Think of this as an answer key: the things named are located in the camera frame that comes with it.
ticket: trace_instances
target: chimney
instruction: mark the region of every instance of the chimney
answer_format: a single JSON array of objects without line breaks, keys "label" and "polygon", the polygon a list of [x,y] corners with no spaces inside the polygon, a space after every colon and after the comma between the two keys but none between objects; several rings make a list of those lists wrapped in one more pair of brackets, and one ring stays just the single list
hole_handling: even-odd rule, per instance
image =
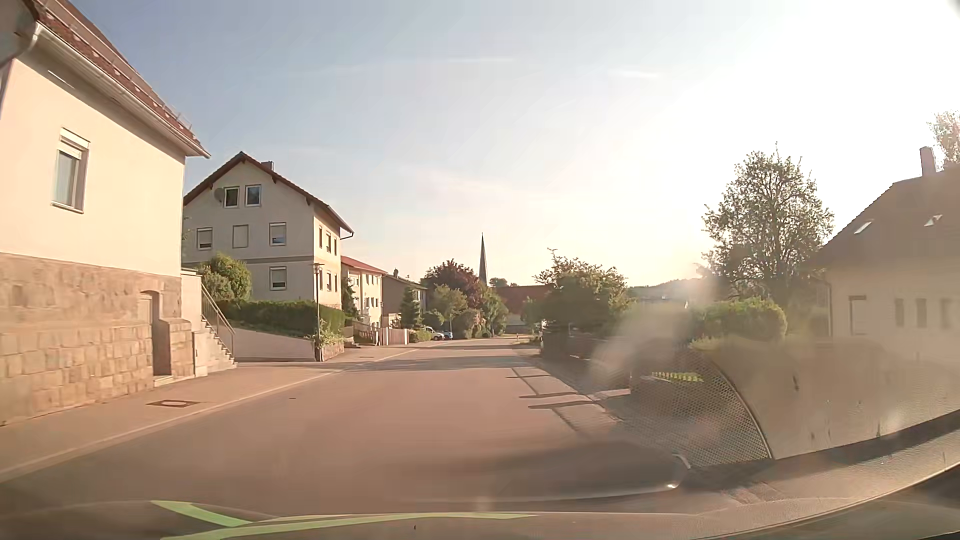
[{"label": "chimney", "polygon": [[937,161],[933,158],[933,149],[929,146],[920,147],[920,170],[924,176],[937,172]]}]

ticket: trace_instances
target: manhole cover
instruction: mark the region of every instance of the manhole cover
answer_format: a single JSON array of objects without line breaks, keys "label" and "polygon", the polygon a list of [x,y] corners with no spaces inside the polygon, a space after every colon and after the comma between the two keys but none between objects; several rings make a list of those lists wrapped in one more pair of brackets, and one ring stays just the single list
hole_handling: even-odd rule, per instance
[{"label": "manhole cover", "polygon": [[158,402],[153,402],[147,405],[156,405],[156,406],[175,406],[183,408],[185,406],[196,405],[199,402],[188,402],[186,400],[160,400]]}]

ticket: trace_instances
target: red-leaved tree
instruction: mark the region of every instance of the red-leaved tree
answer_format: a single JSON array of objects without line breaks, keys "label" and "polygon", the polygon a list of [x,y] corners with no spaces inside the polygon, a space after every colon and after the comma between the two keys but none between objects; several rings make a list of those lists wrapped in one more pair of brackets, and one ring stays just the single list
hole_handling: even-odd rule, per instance
[{"label": "red-leaved tree", "polygon": [[471,268],[467,268],[453,259],[434,266],[427,271],[423,279],[430,283],[430,288],[446,285],[451,289],[460,290],[467,296],[469,307],[479,308],[483,304],[483,289],[480,286],[480,279],[477,278]]}]

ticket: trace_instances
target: asphalt road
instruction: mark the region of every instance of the asphalt road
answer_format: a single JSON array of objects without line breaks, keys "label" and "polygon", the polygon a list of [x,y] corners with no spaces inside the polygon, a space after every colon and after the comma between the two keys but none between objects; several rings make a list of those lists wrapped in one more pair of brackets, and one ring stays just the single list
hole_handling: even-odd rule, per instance
[{"label": "asphalt road", "polygon": [[[571,396],[539,397],[517,375],[530,369],[525,353],[506,339],[472,340],[357,362],[343,373],[9,480],[0,484],[0,513],[131,500],[276,516],[703,511],[727,503],[676,492],[501,501],[504,494],[544,496],[571,481],[602,478],[597,463],[617,460],[580,451],[529,457],[584,439],[550,405]],[[642,470],[646,465],[611,481],[663,474]]]}]

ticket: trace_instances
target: spire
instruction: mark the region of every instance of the spire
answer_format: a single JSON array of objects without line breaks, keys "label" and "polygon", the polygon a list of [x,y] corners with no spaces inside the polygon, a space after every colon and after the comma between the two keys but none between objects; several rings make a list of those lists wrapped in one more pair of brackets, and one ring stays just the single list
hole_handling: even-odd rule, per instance
[{"label": "spire", "polygon": [[483,245],[483,233],[480,233],[480,283],[487,283],[487,249]]}]

